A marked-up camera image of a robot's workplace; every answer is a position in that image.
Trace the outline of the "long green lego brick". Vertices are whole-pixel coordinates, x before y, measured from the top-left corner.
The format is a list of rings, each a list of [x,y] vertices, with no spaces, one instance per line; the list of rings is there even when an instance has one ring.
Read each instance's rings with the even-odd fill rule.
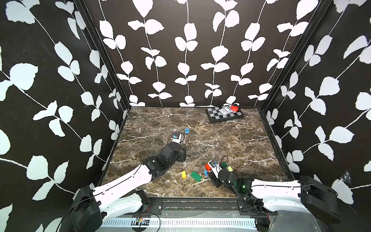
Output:
[[[201,182],[202,181],[202,177],[196,173],[195,171],[193,171],[190,176],[197,182]]]

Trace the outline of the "red lego brick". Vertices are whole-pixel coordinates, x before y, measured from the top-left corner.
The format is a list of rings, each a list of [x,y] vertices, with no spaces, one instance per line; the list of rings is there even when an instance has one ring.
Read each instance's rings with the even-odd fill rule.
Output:
[[[207,171],[210,171],[212,169],[209,164],[206,164],[205,168],[206,168]]]

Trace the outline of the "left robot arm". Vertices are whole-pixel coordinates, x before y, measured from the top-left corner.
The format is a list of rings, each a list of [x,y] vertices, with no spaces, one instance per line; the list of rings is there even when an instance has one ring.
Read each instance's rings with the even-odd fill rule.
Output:
[[[182,132],[174,133],[171,141],[157,153],[147,157],[122,177],[95,188],[81,188],[56,228],[57,232],[94,232],[108,219],[135,213],[150,200],[142,191],[134,190],[166,174],[176,163],[186,160]]]

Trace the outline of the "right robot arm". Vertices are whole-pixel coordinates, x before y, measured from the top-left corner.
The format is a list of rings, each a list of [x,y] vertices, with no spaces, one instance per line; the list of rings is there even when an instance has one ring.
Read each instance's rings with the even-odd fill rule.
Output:
[[[231,167],[214,159],[206,164],[205,169],[215,187],[224,186],[236,195],[242,212],[302,212],[325,223],[340,223],[337,192],[311,177],[302,176],[288,182],[242,178]]]

